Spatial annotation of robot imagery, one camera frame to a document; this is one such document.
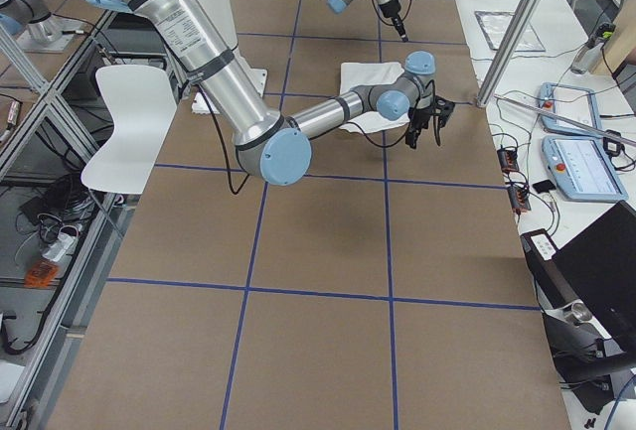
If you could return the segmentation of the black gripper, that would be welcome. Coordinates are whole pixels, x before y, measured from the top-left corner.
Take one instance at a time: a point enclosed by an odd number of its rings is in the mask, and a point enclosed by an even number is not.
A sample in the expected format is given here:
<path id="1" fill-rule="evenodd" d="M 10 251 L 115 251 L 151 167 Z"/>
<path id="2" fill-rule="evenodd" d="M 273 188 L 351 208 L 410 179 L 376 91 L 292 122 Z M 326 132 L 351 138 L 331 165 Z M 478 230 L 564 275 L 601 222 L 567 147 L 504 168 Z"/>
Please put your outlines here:
<path id="1" fill-rule="evenodd" d="M 381 11 L 383 16 L 390 20 L 393 26 L 396 28 L 397 33 L 403 43 L 407 43 L 409 41 L 405 26 L 403 25 L 401 16 L 400 16 L 401 5 L 398 0 L 390 0 L 381 5 Z"/>
<path id="2" fill-rule="evenodd" d="M 409 148 L 416 148 L 422 129 L 428 128 L 428 122 L 433 114 L 433 105 L 414 106 L 408 111 L 409 124 L 404 141 Z"/>

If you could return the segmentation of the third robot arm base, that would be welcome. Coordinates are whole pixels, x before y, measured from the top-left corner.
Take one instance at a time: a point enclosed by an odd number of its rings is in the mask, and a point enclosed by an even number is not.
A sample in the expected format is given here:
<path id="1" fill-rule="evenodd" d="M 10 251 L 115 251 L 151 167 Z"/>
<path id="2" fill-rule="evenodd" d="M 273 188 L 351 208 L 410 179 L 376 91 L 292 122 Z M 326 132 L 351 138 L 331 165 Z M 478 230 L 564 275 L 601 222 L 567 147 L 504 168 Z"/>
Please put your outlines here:
<path id="1" fill-rule="evenodd" d="M 71 41 L 44 0 L 1 0 L 1 26 L 26 52 L 60 53 Z"/>

